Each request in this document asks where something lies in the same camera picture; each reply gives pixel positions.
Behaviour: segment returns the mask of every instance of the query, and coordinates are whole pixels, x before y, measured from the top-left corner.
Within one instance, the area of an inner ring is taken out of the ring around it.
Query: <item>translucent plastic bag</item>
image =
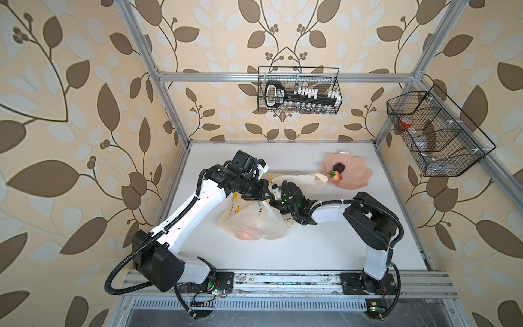
[[[295,183],[306,198],[311,198],[327,183],[327,177],[322,174],[301,176],[272,174],[263,177],[269,179],[270,186],[273,184],[281,186],[284,179]],[[230,209],[218,219],[218,226],[237,239],[281,239],[294,222],[290,215],[284,218],[279,210],[271,207],[269,200],[245,201],[238,193],[234,193],[230,198]]]

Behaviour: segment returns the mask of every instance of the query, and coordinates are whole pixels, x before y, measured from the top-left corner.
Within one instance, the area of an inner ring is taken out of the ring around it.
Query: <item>white table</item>
[[[397,203],[393,190],[371,143],[195,143],[189,153],[171,214],[196,189],[200,171],[231,160],[242,150],[264,159],[270,173],[304,175],[321,172],[328,152],[348,150],[363,156],[373,171],[369,185],[359,190],[337,188],[331,183],[313,199],[351,199],[365,191],[394,212],[405,235],[396,245],[392,261],[400,270],[426,270],[421,253]],[[218,205],[194,229],[180,255],[201,256],[218,269],[359,270],[365,262],[365,244],[349,223],[294,224],[282,239],[242,241],[218,227],[218,217],[227,209]]]

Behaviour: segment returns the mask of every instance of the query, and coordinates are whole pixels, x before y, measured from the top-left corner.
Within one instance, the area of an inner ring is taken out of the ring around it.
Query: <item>pink scalloped bowl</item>
[[[345,170],[341,173],[343,179],[335,182],[329,177],[332,184],[344,189],[358,189],[368,185],[372,170],[367,168],[364,157],[352,156],[348,151],[329,153],[322,164],[323,174],[330,176],[332,167],[338,162],[345,165]]]

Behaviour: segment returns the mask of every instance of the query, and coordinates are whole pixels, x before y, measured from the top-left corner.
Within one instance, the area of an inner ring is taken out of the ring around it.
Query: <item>dark purple fruit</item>
[[[345,165],[341,162],[338,162],[332,166],[332,170],[339,172],[340,174],[345,170]]]

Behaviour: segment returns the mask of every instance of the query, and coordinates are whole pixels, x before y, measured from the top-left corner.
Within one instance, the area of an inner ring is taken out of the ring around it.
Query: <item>wire basket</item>
[[[338,73],[331,67],[260,66],[258,111],[335,115],[343,101]]]
[[[460,119],[446,110],[440,95],[459,109]],[[496,148],[436,84],[427,92],[411,91],[388,100],[387,115],[394,124],[394,133],[401,135],[423,176],[460,176]],[[491,145],[481,146],[476,136]]]

